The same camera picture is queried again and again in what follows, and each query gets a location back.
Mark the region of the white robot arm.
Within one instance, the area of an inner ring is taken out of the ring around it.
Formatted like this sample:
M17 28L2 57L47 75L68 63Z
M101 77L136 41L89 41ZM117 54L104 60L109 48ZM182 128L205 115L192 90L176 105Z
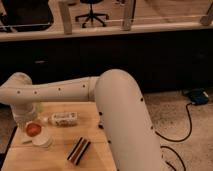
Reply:
M98 77L34 85L22 72L0 85L0 103L20 124L35 118L37 102L96 103L117 171L168 171L160 142L135 79L120 69Z

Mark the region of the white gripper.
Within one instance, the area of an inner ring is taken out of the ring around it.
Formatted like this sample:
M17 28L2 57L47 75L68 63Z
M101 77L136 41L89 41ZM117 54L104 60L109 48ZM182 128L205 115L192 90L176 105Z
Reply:
M21 130L25 129L27 122L37 118L35 104L12 105L11 110L14 120Z

